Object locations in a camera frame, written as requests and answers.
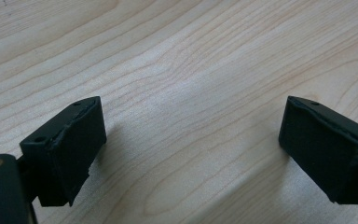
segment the black mount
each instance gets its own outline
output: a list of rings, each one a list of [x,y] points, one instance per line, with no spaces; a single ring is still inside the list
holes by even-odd
[[[358,123],[289,96],[279,141],[331,202],[358,204]]]
[[[0,154],[0,223],[36,223],[32,201],[73,204],[106,142],[99,96],[67,106],[20,142],[23,155]]]

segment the black plastic block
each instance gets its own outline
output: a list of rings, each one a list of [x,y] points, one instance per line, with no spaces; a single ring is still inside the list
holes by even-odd
[[[33,223],[34,210],[26,200],[14,156],[0,154],[0,223]]]
[[[100,97],[67,106],[20,142],[43,206],[72,205],[89,168],[106,142]]]
[[[358,124],[289,96],[279,141],[331,202],[358,204]]]

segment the wood grain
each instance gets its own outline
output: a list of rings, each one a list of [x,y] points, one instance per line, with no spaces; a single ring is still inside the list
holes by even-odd
[[[358,122],[358,1],[0,1],[0,153],[93,95],[108,142],[40,223],[358,223],[277,140],[288,95]]]

